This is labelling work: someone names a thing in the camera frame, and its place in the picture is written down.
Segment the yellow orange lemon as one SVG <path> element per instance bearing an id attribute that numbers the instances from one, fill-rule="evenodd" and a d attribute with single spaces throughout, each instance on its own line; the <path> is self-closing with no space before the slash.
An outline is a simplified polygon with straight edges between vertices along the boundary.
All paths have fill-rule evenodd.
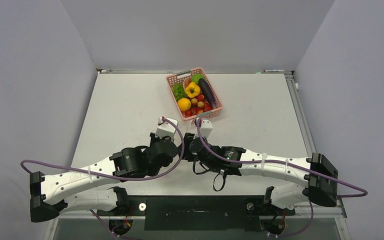
<path id="1" fill-rule="evenodd" d="M 181 112 L 187 112 L 192 107 L 192 103 L 189 98 L 181 98 L 177 101 L 177 106 Z"/>

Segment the yellow bell pepper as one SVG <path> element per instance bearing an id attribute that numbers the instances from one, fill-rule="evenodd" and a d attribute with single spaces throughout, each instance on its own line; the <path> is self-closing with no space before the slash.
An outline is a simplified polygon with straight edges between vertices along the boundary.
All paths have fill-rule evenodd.
<path id="1" fill-rule="evenodd" d="M 195 84 L 194 82 L 191 82 L 190 85 L 184 89 L 184 91 L 185 91 L 185 94 L 191 99 L 201 94 L 201 88 L 199 87 L 199 85 Z"/>

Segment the pink plastic basket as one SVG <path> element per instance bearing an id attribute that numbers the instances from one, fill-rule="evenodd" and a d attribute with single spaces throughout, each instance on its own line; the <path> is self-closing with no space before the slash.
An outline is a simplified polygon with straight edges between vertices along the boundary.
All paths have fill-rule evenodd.
<path id="1" fill-rule="evenodd" d="M 183 121 L 198 115 L 214 118 L 220 115 L 222 102 L 201 67 L 193 68 L 166 77 L 171 97 Z"/>

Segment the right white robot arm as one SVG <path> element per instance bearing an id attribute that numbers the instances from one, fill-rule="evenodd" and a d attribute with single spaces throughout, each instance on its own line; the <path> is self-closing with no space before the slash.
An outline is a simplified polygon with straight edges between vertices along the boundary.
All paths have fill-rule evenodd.
<path id="1" fill-rule="evenodd" d="M 204 171 L 227 176 L 261 176 L 285 181 L 266 188 L 262 207 L 269 214 L 292 209 L 295 204 L 311 202 L 322 207 L 337 205 L 338 170 L 321 153 L 310 157 L 287 158 L 257 153 L 236 146 L 217 146 L 195 133 L 184 136 L 183 158 L 200 164 Z"/>

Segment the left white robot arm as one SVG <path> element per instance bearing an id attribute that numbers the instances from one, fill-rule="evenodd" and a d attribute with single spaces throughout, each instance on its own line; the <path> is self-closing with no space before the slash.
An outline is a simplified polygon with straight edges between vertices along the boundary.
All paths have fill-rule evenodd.
<path id="1" fill-rule="evenodd" d="M 63 212 L 89 209 L 125 214 L 129 197 L 124 188 L 112 186 L 98 192 L 91 189 L 117 182 L 155 179 L 160 169 L 169 166 L 179 154 L 174 139 L 174 133 L 152 132 L 148 146 L 126 147 L 78 170 L 54 175 L 40 171 L 30 173 L 31 222 L 41 223 Z"/>

